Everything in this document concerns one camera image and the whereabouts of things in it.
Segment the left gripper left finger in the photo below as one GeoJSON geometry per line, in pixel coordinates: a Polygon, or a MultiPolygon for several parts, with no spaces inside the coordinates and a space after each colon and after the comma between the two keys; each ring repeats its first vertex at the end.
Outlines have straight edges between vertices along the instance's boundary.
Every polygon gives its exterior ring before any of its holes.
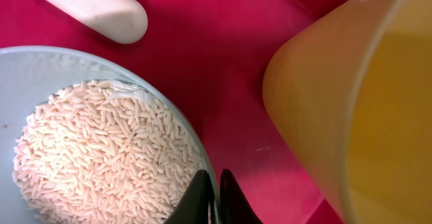
{"type": "Polygon", "coordinates": [[[215,194],[206,170],[198,170],[164,224],[216,224],[215,194]]]}

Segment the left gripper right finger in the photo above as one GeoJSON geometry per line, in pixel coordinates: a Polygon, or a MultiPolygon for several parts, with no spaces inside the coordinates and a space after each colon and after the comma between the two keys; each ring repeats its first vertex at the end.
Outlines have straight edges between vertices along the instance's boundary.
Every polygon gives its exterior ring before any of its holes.
{"type": "Polygon", "coordinates": [[[220,201],[223,224],[263,224],[229,169],[224,169],[221,174],[220,201]]]}

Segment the white rice grains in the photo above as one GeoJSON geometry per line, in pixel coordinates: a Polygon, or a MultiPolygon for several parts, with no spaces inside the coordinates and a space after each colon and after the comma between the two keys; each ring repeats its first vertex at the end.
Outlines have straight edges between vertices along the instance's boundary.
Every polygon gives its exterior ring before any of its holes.
{"type": "Polygon", "coordinates": [[[108,80],[37,105],[14,152],[13,182],[45,223],[163,223],[205,166],[167,105],[108,80]]]}

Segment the yellow plastic cup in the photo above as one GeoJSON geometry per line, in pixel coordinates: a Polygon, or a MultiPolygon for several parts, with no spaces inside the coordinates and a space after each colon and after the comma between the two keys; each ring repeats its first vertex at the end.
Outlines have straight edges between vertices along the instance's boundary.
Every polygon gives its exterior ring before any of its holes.
{"type": "Polygon", "coordinates": [[[263,100],[344,222],[431,222],[431,0],[348,0],[279,48],[263,100]]]}

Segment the light blue bowl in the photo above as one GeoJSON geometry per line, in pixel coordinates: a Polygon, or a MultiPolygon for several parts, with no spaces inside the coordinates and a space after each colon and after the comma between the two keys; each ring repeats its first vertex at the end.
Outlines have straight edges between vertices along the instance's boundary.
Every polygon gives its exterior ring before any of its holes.
{"type": "Polygon", "coordinates": [[[213,191],[219,195],[207,152],[185,115],[154,86],[106,59],[60,47],[21,46],[1,50],[1,222],[37,223],[12,180],[14,147],[26,117],[61,88],[84,80],[119,80],[143,87],[166,104],[189,131],[205,162],[213,191]]]}

